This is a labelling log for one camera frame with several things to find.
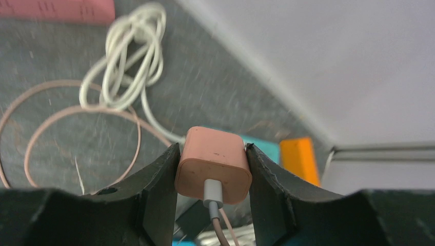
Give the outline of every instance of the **pink power adapter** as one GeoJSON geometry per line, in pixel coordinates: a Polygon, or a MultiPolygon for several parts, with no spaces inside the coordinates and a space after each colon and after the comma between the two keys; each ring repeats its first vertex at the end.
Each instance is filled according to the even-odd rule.
{"type": "Polygon", "coordinates": [[[175,177],[178,193],[201,199],[206,206],[208,200],[214,200],[221,207],[222,203],[243,201],[251,182],[240,136],[205,127],[192,127],[187,132],[175,177]]]}
{"type": "Polygon", "coordinates": [[[0,0],[0,16],[109,25],[115,6],[113,0],[0,0]]]}

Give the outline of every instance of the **floor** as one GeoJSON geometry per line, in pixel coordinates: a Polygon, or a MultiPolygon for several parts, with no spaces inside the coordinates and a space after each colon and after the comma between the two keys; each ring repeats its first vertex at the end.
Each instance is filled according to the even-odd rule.
{"type": "MultiPolygon", "coordinates": [[[[140,0],[116,0],[117,15],[140,0]]],[[[320,172],[327,149],[220,44],[172,0],[163,38],[165,66],[160,81],[148,90],[157,120],[177,134],[192,126],[211,126],[279,142],[313,138],[320,172]]],[[[0,19],[0,110],[43,81],[81,79],[103,54],[107,28],[0,19]]],[[[78,89],[42,92],[18,108],[1,137],[1,158],[15,188],[30,187],[23,170],[27,142],[54,112],[78,104],[78,89]]],[[[135,105],[143,116],[140,106],[135,105]]],[[[80,114],[53,125],[37,142],[31,174],[42,187],[81,194],[75,160],[86,192],[113,182],[131,162],[136,126],[115,116],[80,114]]],[[[132,173],[156,159],[165,146],[143,133],[139,161],[132,173]]],[[[178,213],[192,201],[180,198],[178,213]]],[[[228,208],[235,224],[249,220],[249,202],[228,208]]]]}

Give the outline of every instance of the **pink cable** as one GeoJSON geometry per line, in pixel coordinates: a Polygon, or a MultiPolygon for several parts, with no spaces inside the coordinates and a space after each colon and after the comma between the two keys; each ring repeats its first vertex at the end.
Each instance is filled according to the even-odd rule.
{"type": "Polygon", "coordinates": [[[219,212],[221,213],[222,218],[223,218],[224,221],[225,221],[225,225],[227,226],[228,230],[229,230],[230,233],[231,233],[231,237],[232,237],[232,240],[234,241],[235,246],[240,246],[240,244],[239,244],[239,240],[238,240],[237,237],[235,236],[235,233],[234,233],[234,230],[232,229],[232,226],[231,226],[230,220],[228,219],[227,214],[225,213],[224,209],[219,209],[219,212]]]}
{"type": "MultiPolygon", "coordinates": [[[[79,80],[55,80],[55,81],[44,82],[40,85],[37,85],[37,86],[30,88],[29,90],[27,90],[26,92],[21,94],[17,99],[15,99],[11,103],[9,108],[4,112],[3,117],[0,120],[0,136],[3,132],[3,129],[6,125],[9,117],[12,115],[12,113],[15,111],[15,109],[18,108],[30,96],[32,96],[40,91],[44,91],[44,90],[47,90],[50,88],[80,87],[81,83],[82,82],[79,80]]],[[[91,84],[90,88],[93,90],[97,90],[97,91],[101,90],[101,87],[98,85],[95,85],[95,84],[91,84]]],[[[33,187],[38,187],[38,185],[34,182],[33,178],[31,177],[30,171],[29,171],[30,154],[32,152],[33,146],[36,143],[38,137],[48,127],[50,127],[53,123],[55,123],[59,119],[66,117],[68,115],[72,115],[72,114],[76,114],[76,113],[106,113],[106,114],[117,115],[117,116],[123,117],[123,118],[128,119],[132,122],[137,123],[138,141],[137,141],[137,149],[136,149],[136,153],[133,157],[133,161],[131,162],[131,164],[129,165],[127,170],[114,183],[121,181],[122,179],[125,178],[125,176],[127,176],[127,174],[130,172],[131,168],[133,167],[133,165],[137,159],[137,156],[139,154],[139,149],[141,146],[141,127],[144,128],[145,130],[147,130],[148,132],[150,132],[151,134],[153,134],[156,138],[158,138],[166,146],[171,145],[171,142],[169,142],[162,134],[160,134],[158,131],[156,131],[148,123],[146,123],[142,119],[138,118],[138,116],[136,115],[136,112],[133,110],[133,108],[130,107],[129,110],[131,111],[131,113],[128,113],[125,111],[115,111],[112,109],[102,108],[102,107],[98,107],[98,106],[90,107],[90,108],[86,108],[86,109],[83,109],[80,106],[72,106],[72,107],[65,108],[65,109],[51,115],[38,127],[38,129],[35,131],[33,136],[30,138],[29,144],[27,145],[26,154],[24,156],[24,171],[26,173],[26,177],[27,177],[29,183],[33,187]]],[[[8,189],[11,188],[7,179],[6,179],[5,173],[3,171],[1,161],[0,161],[0,178],[1,178],[2,183],[4,184],[4,186],[6,188],[8,188],[8,189]]]]}

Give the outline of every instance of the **coiled white cable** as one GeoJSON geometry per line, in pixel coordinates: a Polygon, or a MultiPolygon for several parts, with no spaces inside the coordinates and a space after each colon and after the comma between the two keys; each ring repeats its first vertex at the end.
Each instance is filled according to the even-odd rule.
{"type": "Polygon", "coordinates": [[[149,123],[170,141],[184,144],[185,137],[178,136],[157,122],[148,105],[146,87],[154,85],[163,70],[161,41],[166,28],[166,11],[159,3],[147,3],[128,16],[118,18],[110,27],[106,38],[106,55],[85,75],[80,87],[80,105],[90,108],[87,95],[89,87],[103,70],[100,106],[125,110],[141,96],[142,108],[149,123]],[[127,58],[127,47],[135,41],[142,46],[127,58]],[[125,74],[139,59],[141,66],[134,78],[125,74]],[[120,87],[126,91],[119,97],[120,87]]]}

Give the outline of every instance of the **orange object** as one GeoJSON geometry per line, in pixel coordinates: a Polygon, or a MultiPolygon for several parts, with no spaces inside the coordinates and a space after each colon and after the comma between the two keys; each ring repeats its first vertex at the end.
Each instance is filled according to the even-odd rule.
{"type": "Polygon", "coordinates": [[[283,167],[299,178],[320,186],[314,150],[309,137],[287,139],[280,143],[283,167]]]}

